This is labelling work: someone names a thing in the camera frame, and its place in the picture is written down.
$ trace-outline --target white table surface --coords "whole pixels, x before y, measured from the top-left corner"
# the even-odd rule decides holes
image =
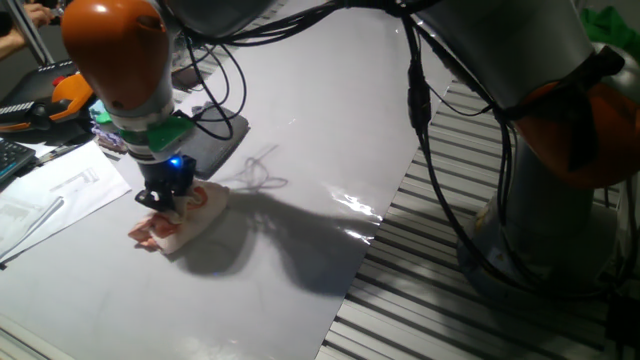
[[[368,10],[237,51],[252,130],[212,180],[265,188],[234,193],[170,261],[127,238],[147,210],[125,158],[134,192],[9,263],[0,313],[78,359],[312,359],[418,146],[407,53],[400,23]],[[451,76],[424,53],[443,93]]]

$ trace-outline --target keyboard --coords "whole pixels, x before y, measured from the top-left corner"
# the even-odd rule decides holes
[[[11,179],[12,175],[31,160],[35,159],[35,150],[0,139],[0,184]]]

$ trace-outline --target white paper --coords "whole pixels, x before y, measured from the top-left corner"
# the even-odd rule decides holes
[[[16,182],[37,183],[64,204],[0,262],[46,240],[131,190],[98,145],[90,142]]]
[[[35,157],[39,158],[43,155],[46,155],[50,152],[52,152],[53,150],[55,150],[57,148],[57,146],[49,146],[49,145],[45,145],[45,143],[42,144],[25,144],[25,143],[20,143],[20,145],[24,146],[24,147],[28,147],[29,149],[33,149],[36,151],[36,155]]]
[[[62,198],[30,181],[17,181],[0,195],[0,256],[36,231],[62,205]]]

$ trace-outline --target blue led light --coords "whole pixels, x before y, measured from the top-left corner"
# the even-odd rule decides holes
[[[181,167],[182,166],[182,158],[180,158],[180,157],[174,157],[171,160],[169,160],[169,162],[171,163],[171,165],[173,165],[175,167]]]

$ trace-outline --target wire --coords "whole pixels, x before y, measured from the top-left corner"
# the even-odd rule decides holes
[[[429,89],[431,89],[431,92],[433,92],[435,94],[435,96],[440,99],[440,101],[442,101],[443,104],[445,104],[446,107],[448,107],[449,109],[451,109],[451,111],[455,112],[458,115],[462,115],[462,116],[466,116],[466,117],[474,117],[474,116],[478,116],[478,115],[482,115],[485,114],[487,112],[489,112],[491,109],[493,109],[493,105],[487,105],[487,107],[485,107],[484,109],[476,112],[476,113],[465,113],[462,112],[456,108],[454,108],[451,104],[449,104],[449,102],[447,102],[442,96],[440,96],[440,94],[438,94],[437,91],[435,91],[434,88],[431,87],[431,85],[427,84],[429,86]]]
[[[205,45],[205,49],[207,49],[207,53],[209,54],[209,56],[211,56],[213,60],[215,60],[215,62],[218,64],[218,67],[220,68],[220,70],[222,71],[222,75],[224,76],[224,82],[225,82],[227,91],[224,94],[224,99],[220,101],[220,105],[222,105],[225,102],[227,102],[227,99],[229,99],[229,94],[231,93],[231,86],[229,85],[229,77],[227,76],[227,71],[224,69],[222,62],[220,62],[220,59],[218,59],[216,54],[213,52],[215,47],[212,49]]]
[[[231,59],[231,61],[233,61],[233,64],[236,66],[236,69],[238,69],[238,74],[240,74],[240,79],[242,80],[242,102],[240,103],[240,108],[238,109],[238,111],[236,111],[233,115],[227,117],[227,118],[222,118],[222,119],[216,119],[216,120],[209,120],[209,119],[202,119],[202,115],[206,112],[211,110],[212,108],[216,107],[215,103],[213,103],[213,105],[207,106],[205,108],[203,108],[202,110],[200,110],[198,112],[198,114],[194,115],[194,117],[200,121],[200,122],[221,122],[221,121],[226,121],[226,120],[233,120],[236,117],[238,117],[240,115],[240,113],[242,112],[242,110],[244,110],[245,105],[247,104],[247,79],[244,75],[244,72],[242,71],[242,67],[240,67],[240,64],[238,63],[238,61],[236,60],[236,58],[233,56],[233,54],[231,53],[231,51],[229,51],[229,49],[227,49],[227,47],[225,45],[220,45],[220,47],[222,47],[222,49],[227,53],[227,55],[229,56],[229,58]]]
[[[301,33],[342,7],[343,6],[338,5],[334,1],[330,1],[326,4],[307,9],[298,14],[259,26],[252,30],[242,31],[220,39],[208,40],[214,44],[226,44],[238,47],[271,44]],[[255,38],[265,37],[269,37],[269,39],[253,42],[249,41]]]
[[[201,58],[197,59],[197,60],[196,60],[196,64],[199,64],[199,63],[203,62],[203,61],[204,61],[204,60],[206,60],[208,57],[209,57],[209,54],[207,53],[207,54],[205,54],[204,56],[202,56]],[[179,73],[181,73],[181,72],[183,72],[183,71],[185,71],[185,70],[188,70],[188,69],[190,69],[190,68],[192,68],[192,67],[193,67],[193,63],[191,63],[191,64],[189,64],[189,65],[185,65],[184,67],[181,67],[181,68],[180,68],[180,69],[178,69],[178,70],[172,71],[172,72],[171,72],[171,75],[179,74]]]
[[[604,207],[605,208],[609,208],[611,206],[611,203],[609,203],[609,187],[605,187],[604,188]]]
[[[222,107],[220,106],[218,101],[216,100],[215,96],[213,96],[213,93],[211,93],[211,90],[209,90],[209,87],[207,86],[207,84],[204,81],[204,78],[202,77],[202,73],[200,73],[200,69],[198,68],[198,63],[196,62],[196,57],[193,55],[193,47],[191,46],[190,39],[188,39],[186,41],[186,43],[187,43],[187,50],[189,51],[189,57],[191,57],[191,62],[193,63],[192,64],[193,65],[193,69],[196,72],[196,76],[198,77],[198,81],[200,81],[200,84],[202,84],[202,88],[207,93],[207,95],[209,96],[209,99],[211,100],[213,105],[216,107],[216,109],[220,113],[220,116],[222,116],[223,121],[227,124],[227,128],[229,129],[229,135],[228,136],[220,136],[220,135],[216,135],[216,134],[212,133],[211,131],[205,129],[201,124],[198,124],[198,119],[195,118],[195,117],[192,118],[192,121],[194,121],[196,123],[196,126],[200,130],[202,130],[205,134],[211,136],[214,139],[231,140],[231,139],[233,139],[233,126],[231,125],[231,122],[229,121],[229,118],[227,117],[227,115],[225,114],[224,110],[222,109]]]
[[[625,264],[623,264],[622,270],[620,271],[620,276],[618,277],[619,285],[633,275],[633,271],[635,270],[638,262],[640,242],[640,234],[636,223],[636,202],[633,197],[633,178],[628,179],[626,185],[627,206],[629,207],[629,228],[631,231],[631,249],[629,250],[628,259],[625,261]]]

